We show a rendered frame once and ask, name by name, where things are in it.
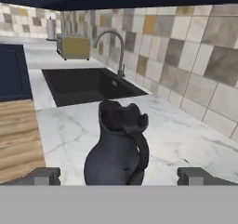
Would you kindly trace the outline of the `yellow and grey toaster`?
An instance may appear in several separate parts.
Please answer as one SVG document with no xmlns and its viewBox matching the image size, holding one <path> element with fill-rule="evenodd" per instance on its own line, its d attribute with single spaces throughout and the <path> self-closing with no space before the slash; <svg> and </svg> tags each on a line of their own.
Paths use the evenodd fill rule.
<svg viewBox="0 0 238 224">
<path fill-rule="evenodd" d="M 57 53 L 64 59 L 90 59 L 90 40 L 86 37 L 57 35 Z"/>
</svg>

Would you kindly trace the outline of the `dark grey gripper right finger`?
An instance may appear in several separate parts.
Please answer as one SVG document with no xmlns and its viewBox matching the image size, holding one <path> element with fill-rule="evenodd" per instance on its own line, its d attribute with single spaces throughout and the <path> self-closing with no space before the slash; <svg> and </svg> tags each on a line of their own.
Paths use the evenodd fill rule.
<svg viewBox="0 0 238 224">
<path fill-rule="evenodd" d="M 210 175 L 202 167 L 179 167 L 178 185 L 183 186 L 231 186 L 234 182 Z"/>
</svg>

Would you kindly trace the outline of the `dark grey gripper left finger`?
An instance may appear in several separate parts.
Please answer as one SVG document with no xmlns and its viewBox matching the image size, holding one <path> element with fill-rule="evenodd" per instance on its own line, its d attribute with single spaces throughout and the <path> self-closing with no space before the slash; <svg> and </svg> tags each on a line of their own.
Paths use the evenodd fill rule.
<svg viewBox="0 0 238 224">
<path fill-rule="evenodd" d="M 4 182 L 4 185 L 60 185 L 59 167 L 37 167 L 29 174 Z"/>
</svg>

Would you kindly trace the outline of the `white paper towel roll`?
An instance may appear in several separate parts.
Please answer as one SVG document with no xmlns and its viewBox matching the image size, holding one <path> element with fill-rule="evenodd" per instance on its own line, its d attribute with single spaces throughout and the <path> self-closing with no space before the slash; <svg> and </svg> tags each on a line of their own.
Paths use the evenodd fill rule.
<svg viewBox="0 0 238 224">
<path fill-rule="evenodd" d="M 47 40 L 55 41 L 56 40 L 56 21 L 48 18 L 46 20 L 46 28 L 47 28 Z"/>
</svg>

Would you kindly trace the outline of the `dark blue base cupboard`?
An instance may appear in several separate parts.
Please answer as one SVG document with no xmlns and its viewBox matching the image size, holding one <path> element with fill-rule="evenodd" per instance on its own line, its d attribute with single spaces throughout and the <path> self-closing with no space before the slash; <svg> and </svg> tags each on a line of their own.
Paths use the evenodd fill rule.
<svg viewBox="0 0 238 224">
<path fill-rule="evenodd" d="M 23 45 L 0 43 L 0 101 L 32 98 Z"/>
</svg>

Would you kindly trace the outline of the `black sink basin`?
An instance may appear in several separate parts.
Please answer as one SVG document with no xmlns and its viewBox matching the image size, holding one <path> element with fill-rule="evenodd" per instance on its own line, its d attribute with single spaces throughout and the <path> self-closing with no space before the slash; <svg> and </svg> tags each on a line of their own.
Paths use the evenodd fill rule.
<svg viewBox="0 0 238 224">
<path fill-rule="evenodd" d="M 57 107 L 146 95 L 106 68 L 42 70 Z"/>
</svg>

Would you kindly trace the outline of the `dark grey pitcher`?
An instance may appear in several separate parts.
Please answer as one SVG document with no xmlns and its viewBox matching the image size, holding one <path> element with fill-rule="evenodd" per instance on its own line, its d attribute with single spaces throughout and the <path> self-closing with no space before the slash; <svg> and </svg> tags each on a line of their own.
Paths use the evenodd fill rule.
<svg viewBox="0 0 238 224">
<path fill-rule="evenodd" d="M 135 103 L 99 104 L 99 141 L 86 157 L 86 185 L 141 185 L 149 164 L 149 145 L 143 136 L 149 124 L 147 113 Z"/>
</svg>

